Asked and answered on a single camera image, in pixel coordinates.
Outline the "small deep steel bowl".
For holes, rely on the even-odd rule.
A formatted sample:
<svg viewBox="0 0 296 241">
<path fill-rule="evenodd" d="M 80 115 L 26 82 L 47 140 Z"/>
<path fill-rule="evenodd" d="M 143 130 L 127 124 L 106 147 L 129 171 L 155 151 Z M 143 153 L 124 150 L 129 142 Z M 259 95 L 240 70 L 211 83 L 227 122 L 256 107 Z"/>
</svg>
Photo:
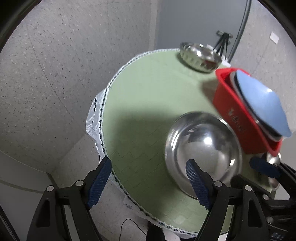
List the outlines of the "small deep steel bowl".
<svg viewBox="0 0 296 241">
<path fill-rule="evenodd" d="M 189 67 L 202 73 L 211 73 L 222 63 L 222 58 L 216 52 L 197 43 L 182 42 L 180 56 Z"/>
</svg>

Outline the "grey wall conduit pipe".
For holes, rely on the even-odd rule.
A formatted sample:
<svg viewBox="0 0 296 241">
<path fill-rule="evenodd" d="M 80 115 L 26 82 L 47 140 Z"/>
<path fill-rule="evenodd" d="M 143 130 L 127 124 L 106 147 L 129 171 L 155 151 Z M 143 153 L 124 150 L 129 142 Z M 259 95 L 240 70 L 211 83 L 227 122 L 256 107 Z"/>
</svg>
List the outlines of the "grey wall conduit pipe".
<svg viewBox="0 0 296 241">
<path fill-rule="evenodd" d="M 247 20 L 248 20 L 248 17 L 249 17 L 249 13 L 250 13 L 250 9 L 251 9 L 251 3 L 252 3 L 252 0 L 246 0 L 246 4 L 245 4 L 245 9 L 244 9 L 244 14 L 243 14 L 243 18 L 242 18 L 242 21 L 241 21 L 241 24 L 240 24 L 240 27 L 239 27 L 239 30 L 238 30 L 238 34 L 237 34 L 237 37 L 234 41 L 234 44 L 233 44 L 233 47 L 230 51 L 230 54 L 228 56 L 228 62 L 230 63 L 235 52 L 236 52 L 236 49 L 239 45 L 239 42 L 242 38 L 242 35 L 243 35 L 243 32 L 245 30 L 245 26 L 246 26 L 246 23 L 247 23 Z"/>
</svg>

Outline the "blue plastic plate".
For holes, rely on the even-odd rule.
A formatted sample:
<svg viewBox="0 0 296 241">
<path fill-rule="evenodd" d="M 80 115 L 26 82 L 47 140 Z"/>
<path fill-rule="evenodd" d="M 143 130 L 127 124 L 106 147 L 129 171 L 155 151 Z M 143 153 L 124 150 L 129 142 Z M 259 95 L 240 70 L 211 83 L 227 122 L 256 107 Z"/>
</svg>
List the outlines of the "blue plastic plate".
<svg viewBox="0 0 296 241">
<path fill-rule="evenodd" d="M 268 137 L 278 142 L 282 137 L 292 135 L 280 98 L 272 89 L 242 70 L 236 70 L 232 75 L 232 85 Z"/>
</svg>

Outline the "green round tablecloth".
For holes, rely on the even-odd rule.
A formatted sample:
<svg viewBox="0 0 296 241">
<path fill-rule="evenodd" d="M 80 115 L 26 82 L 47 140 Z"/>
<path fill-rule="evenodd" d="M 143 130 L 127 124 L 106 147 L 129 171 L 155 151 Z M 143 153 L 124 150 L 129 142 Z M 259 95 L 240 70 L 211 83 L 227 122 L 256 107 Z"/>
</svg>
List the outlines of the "green round tablecloth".
<svg viewBox="0 0 296 241">
<path fill-rule="evenodd" d="M 86 131 L 101 158 L 112 162 L 111 180 L 137 215 L 179 237 L 196 236 L 207 210 L 168 174 L 165 143 L 184 113 L 217 114 L 214 73 L 180 61 L 178 49 L 139 54 L 123 65 L 93 100 Z"/>
</svg>

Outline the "shallow steel bowl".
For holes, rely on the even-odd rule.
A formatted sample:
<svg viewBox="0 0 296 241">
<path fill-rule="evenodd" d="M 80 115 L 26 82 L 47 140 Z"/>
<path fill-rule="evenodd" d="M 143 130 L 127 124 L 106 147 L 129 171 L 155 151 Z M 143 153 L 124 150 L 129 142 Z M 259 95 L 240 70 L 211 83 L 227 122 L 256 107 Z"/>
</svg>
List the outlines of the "shallow steel bowl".
<svg viewBox="0 0 296 241">
<path fill-rule="evenodd" d="M 242 168 L 241 146 L 232 128 L 222 118 L 203 111 L 180 116 L 171 126 L 165 144 L 168 173 L 182 192 L 196 198 L 186 174 L 189 159 L 226 186 Z"/>
</svg>

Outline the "white tote bag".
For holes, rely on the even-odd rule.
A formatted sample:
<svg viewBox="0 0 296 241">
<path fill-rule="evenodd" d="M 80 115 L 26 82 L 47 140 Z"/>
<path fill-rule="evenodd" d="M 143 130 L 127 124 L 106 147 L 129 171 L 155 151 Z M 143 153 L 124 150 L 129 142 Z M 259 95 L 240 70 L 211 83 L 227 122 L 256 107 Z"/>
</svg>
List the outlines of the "white tote bag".
<svg viewBox="0 0 296 241">
<path fill-rule="evenodd" d="M 220 52 L 217 52 L 217 50 L 214 49 L 214 47 L 212 47 L 211 45 L 207 44 L 206 47 L 207 47 L 208 49 L 214 51 L 215 53 L 217 53 L 218 56 L 220 56 Z M 223 66 L 226 66 L 226 67 L 228 67 L 228 68 L 231 67 L 231 64 L 229 63 L 228 58 L 226 58 L 223 54 L 221 55 L 221 59 L 222 59 L 222 65 L 223 65 Z"/>
</svg>

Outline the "large steel mixing bowl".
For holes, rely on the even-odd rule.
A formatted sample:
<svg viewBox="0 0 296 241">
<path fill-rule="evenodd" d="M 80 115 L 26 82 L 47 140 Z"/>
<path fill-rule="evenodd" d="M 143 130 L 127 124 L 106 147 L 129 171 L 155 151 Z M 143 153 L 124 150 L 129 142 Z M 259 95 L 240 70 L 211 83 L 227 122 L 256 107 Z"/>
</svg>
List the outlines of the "large steel mixing bowl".
<svg viewBox="0 0 296 241">
<path fill-rule="evenodd" d="M 268 175 L 268 182 L 269 182 L 269 186 L 271 187 L 271 189 L 273 191 L 276 191 L 280 184 L 279 182 L 276 180 L 276 176 L 278 175 L 277 174 L 277 171 L 276 171 L 276 164 L 279 164 L 281 162 L 281 154 L 278 153 L 275 157 L 269 153 L 269 152 L 266 152 L 266 161 L 267 163 L 273 165 L 273 167 L 271 168 L 271 171 L 270 171 L 270 174 Z"/>
</svg>

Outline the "red square plastic tray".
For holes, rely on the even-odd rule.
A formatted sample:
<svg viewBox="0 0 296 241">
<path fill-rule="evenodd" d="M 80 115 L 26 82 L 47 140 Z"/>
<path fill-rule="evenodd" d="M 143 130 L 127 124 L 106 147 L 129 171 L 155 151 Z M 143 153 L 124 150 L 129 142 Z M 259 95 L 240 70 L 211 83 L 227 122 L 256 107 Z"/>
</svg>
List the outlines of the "red square plastic tray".
<svg viewBox="0 0 296 241">
<path fill-rule="evenodd" d="M 275 142 L 264 134 L 255 122 L 243 102 L 234 91 L 230 74 L 237 68 L 220 68 L 215 70 L 218 80 L 213 98 L 213 105 L 236 133 L 241 148 L 246 154 L 269 152 L 276 156 L 280 152 L 282 140 Z"/>
</svg>

